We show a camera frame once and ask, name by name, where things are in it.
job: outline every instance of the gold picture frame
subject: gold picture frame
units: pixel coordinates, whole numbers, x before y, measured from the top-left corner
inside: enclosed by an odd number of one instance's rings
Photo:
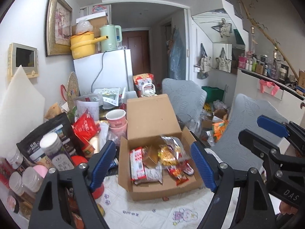
[[[48,0],[45,17],[45,55],[71,54],[72,8],[65,0]]]

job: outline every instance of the yellow pot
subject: yellow pot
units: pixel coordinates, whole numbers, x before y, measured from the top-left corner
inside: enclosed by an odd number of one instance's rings
[[[70,38],[73,59],[80,59],[95,53],[95,43],[108,39],[103,36],[95,39],[93,32],[74,35]]]

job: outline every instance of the cutting board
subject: cutting board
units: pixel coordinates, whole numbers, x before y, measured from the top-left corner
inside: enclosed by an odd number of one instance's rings
[[[19,66],[0,107],[0,157],[43,123],[45,98]]]

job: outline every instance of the refrigerator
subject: refrigerator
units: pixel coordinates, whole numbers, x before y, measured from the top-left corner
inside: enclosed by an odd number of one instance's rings
[[[101,88],[121,88],[121,92],[124,88],[126,91],[134,90],[130,50],[103,52],[75,59],[74,68],[80,95],[91,93],[95,79],[92,92]]]

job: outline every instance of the pink ribbon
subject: pink ribbon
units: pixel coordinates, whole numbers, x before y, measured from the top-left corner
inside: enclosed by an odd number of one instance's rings
[[[267,82],[264,80],[260,80],[260,92],[264,93],[264,86],[267,86],[268,88],[271,88],[271,86],[274,86],[274,88],[271,91],[271,95],[275,96],[275,94],[277,93],[277,91],[279,90],[280,87],[278,87],[275,83],[273,82]]]

